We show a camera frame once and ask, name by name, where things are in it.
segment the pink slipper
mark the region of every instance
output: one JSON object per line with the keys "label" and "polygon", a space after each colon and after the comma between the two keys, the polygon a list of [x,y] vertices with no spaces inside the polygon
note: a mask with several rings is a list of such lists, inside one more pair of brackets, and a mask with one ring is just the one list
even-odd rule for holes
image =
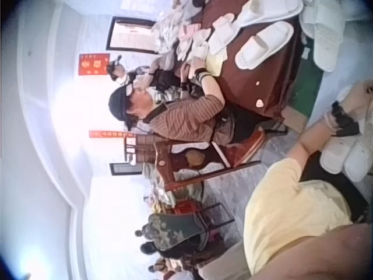
{"label": "pink slipper", "polygon": [[183,25],[179,29],[179,40],[185,41],[193,36],[195,32],[200,29],[200,23],[194,23],[189,25]]}

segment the brown tablecloth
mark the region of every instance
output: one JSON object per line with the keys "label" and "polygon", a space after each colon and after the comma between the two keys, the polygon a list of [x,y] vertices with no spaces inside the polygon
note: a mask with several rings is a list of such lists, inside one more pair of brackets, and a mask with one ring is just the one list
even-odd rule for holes
{"label": "brown tablecloth", "polygon": [[[237,15],[247,0],[210,0],[204,10],[193,18],[203,29],[226,13]],[[298,17],[286,20],[294,26],[294,35],[279,52],[261,63],[254,70],[240,70],[234,57],[248,39],[271,23],[256,24],[241,29],[239,35],[227,46],[228,60],[223,63],[221,75],[216,78],[225,97],[245,109],[263,116],[278,117],[288,102],[301,59],[303,46],[300,40]],[[258,99],[263,107],[257,107]]]}

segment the striped shirt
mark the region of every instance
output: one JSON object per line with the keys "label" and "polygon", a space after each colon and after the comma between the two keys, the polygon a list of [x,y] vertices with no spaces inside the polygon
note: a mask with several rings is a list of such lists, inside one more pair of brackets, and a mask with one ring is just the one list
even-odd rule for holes
{"label": "striped shirt", "polygon": [[[199,99],[182,99],[172,103],[162,103],[143,120],[159,135],[172,140],[186,142],[210,142],[216,120],[214,116],[224,106],[213,96]],[[213,142],[226,145],[233,138],[232,117],[219,122],[215,127]]]}

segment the hand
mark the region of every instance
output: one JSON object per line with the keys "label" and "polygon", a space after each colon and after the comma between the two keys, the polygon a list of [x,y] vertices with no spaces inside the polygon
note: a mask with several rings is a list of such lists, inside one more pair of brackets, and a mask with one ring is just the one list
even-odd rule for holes
{"label": "hand", "polygon": [[357,82],[340,105],[346,114],[358,114],[373,98],[373,80]]}
{"label": "hand", "polygon": [[196,70],[200,68],[206,68],[205,61],[197,57],[193,58],[191,62],[191,71],[193,75],[195,74]]}
{"label": "hand", "polygon": [[156,58],[152,64],[150,64],[149,73],[154,73],[159,68],[160,58]]}
{"label": "hand", "polygon": [[183,63],[180,68],[180,81],[185,83],[188,80],[188,74],[191,66],[188,63]]}

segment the red banner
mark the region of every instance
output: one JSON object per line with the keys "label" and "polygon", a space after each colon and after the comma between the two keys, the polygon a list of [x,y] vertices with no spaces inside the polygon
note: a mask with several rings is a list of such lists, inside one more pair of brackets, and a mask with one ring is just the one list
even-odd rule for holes
{"label": "red banner", "polygon": [[107,75],[110,54],[80,54],[78,75]]}
{"label": "red banner", "polygon": [[135,137],[135,134],[123,131],[89,130],[89,138],[123,138]]}

